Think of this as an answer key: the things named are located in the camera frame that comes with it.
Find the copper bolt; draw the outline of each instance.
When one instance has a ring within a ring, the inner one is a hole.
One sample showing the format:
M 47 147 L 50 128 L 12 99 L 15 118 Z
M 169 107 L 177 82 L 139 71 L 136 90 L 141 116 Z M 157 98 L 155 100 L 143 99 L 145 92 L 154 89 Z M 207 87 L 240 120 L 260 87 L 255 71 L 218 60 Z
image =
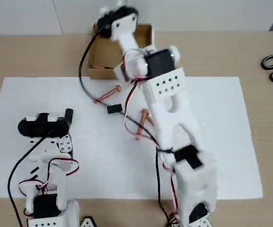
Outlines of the copper bolt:
M 141 110 L 142 116 L 141 116 L 141 121 L 140 121 L 140 125 L 143 127 L 145 120 L 147 119 L 152 125 L 154 124 L 151 117 L 149 116 L 149 111 L 147 109 L 142 109 Z M 138 137 L 138 135 L 141 135 L 143 128 L 139 126 L 137 129 L 137 136 L 136 136 L 136 140 L 139 140 L 140 138 Z
M 111 70 L 111 69 L 113 69 L 113 68 L 111 68 L 111 67 L 108 67 L 108 66 L 99 66 L 99 65 L 96 65 L 96 64 L 92 64 L 92 65 L 90 65 L 90 67 L 92 68 L 92 69 L 109 69 L 109 70 Z
M 115 87 L 113 90 L 107 92 L 106 94 L 102 95 L 100 98 L 96 99 L 96 100 L 94 101 L 94 104 L 97 104 L 97 103 L 99 103 L 99 101 L 102 101 L 102 100 L 104 100 L 104 99 L 106 99 L 106 98 L 112 96 L 112 95 L 115 94 L 116 92 L 119 92 L 119 93 L 120 93 L 121 91 L 122 91 L 121 85 L 116 85 L 116 87 Z

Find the cardboard box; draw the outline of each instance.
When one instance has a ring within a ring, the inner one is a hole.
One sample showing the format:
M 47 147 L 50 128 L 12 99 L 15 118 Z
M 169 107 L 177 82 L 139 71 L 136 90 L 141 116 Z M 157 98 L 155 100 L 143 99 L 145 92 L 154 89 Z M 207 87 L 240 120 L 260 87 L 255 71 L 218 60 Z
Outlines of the cardboard box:
M 97 25 L 94 24 L 92 37 L 96 31 Z M 154 44 L 154 30 L 151 24 L 137 24 L 134 36 L 140 48 Z M 114 68 L 122 59 L 118 42 L 98 36 L 89 51 L 87 74 L 91 79 L 116 79 L 113 69 L 93 69 L 92 65 Z

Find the wooden table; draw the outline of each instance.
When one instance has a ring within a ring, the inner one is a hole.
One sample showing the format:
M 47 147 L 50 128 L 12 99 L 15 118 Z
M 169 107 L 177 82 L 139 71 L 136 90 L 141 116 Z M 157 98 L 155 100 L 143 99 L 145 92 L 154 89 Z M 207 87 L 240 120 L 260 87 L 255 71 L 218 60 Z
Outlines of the wooden table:
M 88 35 L 0 37 L 0 87 L 4 77 L 77 76 Z M 157 33 L 156 44 L 177 45 L 190 76 L 239 76 L 261 174 L 264 198 L 219 201 L 214 227 L 273 226 L 273 83 L 260 60 L 273 53 L 273 32 Z M 81 215 L 98 227 L 162 227 L 156 201 L 80 200 Z M 17 200 L 23 210 L 23 200 Z M 18 226 L 8 199 L 0 199 L 0 227 Z

